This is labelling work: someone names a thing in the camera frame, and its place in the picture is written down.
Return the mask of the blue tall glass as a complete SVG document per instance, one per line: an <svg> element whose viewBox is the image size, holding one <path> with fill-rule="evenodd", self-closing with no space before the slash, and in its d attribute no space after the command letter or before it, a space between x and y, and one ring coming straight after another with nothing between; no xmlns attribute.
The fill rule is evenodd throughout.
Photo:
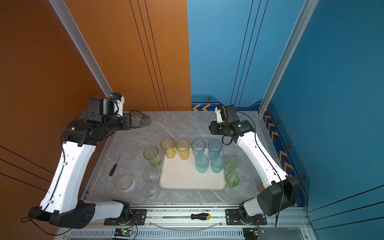
<svg viewBox="0 0 384 240"><path fill-rule="evenodd" d="M223 144L219 140L211 140L208 144L209 148L209 158L211 159L213 156L220 155Z"/></svg>

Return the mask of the grey smoked glass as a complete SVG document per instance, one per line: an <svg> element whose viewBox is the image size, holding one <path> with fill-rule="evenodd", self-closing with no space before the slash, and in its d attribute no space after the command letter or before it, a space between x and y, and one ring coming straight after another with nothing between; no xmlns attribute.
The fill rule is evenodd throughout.
<svg viewBox="0 0 384 240"><path fill-rule="evenodd" d="M129 115L131 116L132 129L148 127L152 122L149 116L138 110L130 111Z"/></svg>

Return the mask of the light blue glass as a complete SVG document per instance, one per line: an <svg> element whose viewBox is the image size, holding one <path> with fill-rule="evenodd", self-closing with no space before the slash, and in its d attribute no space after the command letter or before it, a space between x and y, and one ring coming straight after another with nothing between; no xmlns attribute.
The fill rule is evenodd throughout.
<svg viewBox="0 0 384 240"><path fill-rule="evenodd" d="M206 143L202 139L195 139L191 144L194 158L205 153Z"/></svg>

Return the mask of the teal glass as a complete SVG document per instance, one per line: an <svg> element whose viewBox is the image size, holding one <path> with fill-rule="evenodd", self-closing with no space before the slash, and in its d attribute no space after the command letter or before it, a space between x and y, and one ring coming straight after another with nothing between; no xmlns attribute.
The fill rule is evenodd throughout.
<svg viewBox="0 0 384 240"><path fill-rule="evenodd" d="M206 155L198 155L195 158L197 171L201 174L205 173L208 169L210 160Z"/></svg>
<svg viewBox="0 0 384 240"><path fill-rule="evenodd" d="M226 160L223 156L221 155L214 155L211 158L211 169L213 173L219 174L222 169L224 168L224 165L226 163Z"/></svg>

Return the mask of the yellow tall glass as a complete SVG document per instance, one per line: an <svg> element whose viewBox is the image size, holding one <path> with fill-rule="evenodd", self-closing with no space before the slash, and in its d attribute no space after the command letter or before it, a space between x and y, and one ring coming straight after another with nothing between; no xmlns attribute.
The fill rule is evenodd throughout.
<svg viewBox="0 0 384 240"><path fill-rule="evenodd" d="M185 161L190 156L190 142L186 139L181 139L176 143L176 149L181 160Z"/></svg>

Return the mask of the yellow ribbed glass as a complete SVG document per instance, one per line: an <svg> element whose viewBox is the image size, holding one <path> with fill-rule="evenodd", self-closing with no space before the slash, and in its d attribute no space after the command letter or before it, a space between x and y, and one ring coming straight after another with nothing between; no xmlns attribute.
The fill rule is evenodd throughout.
<svg viewBox="0 0 384 240"><path fill-rule="evenodd" d="M175 140L173 138L164 138L161 141L161 148L168 159L173 159L176 155Z"/></svg>

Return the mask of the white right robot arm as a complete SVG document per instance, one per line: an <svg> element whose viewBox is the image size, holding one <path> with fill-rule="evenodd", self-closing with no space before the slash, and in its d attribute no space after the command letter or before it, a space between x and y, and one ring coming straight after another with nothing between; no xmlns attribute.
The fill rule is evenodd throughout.
<svg viewBox="0 0 384 240"><path fill-rule="evenodd" d="M217 119L211 122L212 135L230 137L248 156L261 180L263 190L240 204L239 214L244 223L252 223L256 216L279 216L279 212L296 204L300 181L290 177L271 157L262 145L255 127L249 121L241 121L235 106L219 104L215 108Z"/></svg>

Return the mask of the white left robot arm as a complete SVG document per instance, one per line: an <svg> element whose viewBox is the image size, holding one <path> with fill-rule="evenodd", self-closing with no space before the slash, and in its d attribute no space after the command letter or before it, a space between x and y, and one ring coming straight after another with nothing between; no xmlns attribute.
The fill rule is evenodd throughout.
<svg viewBox="0 0 384 240"><path fill-rule="evenodd" d="M127 202L86 203L78 198L97 145L119 130L132 128L131 116L124 113L124 102L119 93L105 99L91 98L88 111L67 125L61 138L61 158L49 190L23 222L44 221L61 228L82 229L97 220L113 219L120 223L131 220Z"/></svg>

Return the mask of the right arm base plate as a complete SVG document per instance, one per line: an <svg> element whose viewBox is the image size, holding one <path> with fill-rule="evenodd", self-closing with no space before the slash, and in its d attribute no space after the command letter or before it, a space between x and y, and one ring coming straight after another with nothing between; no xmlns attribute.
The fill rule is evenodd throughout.
<svg viewBox="0 0 384 240"><path fill-rule="evenodd" d="M267 225L267 219L264 214L259 214L255 216L249 216L242 209L226 209L226 221L227 225L258 225L264 226Z"/></svg>

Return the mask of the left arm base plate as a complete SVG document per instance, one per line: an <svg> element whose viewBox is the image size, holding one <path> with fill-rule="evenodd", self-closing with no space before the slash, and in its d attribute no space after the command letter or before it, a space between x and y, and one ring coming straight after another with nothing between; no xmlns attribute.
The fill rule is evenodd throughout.
<svg viewBox="0 0 384 240"><path fill-rule="evenodd" d="M128 219L120 218L109 218L104 221L105 226L143 226L146 221L147 210L145 209L130 209Z"/></svg>

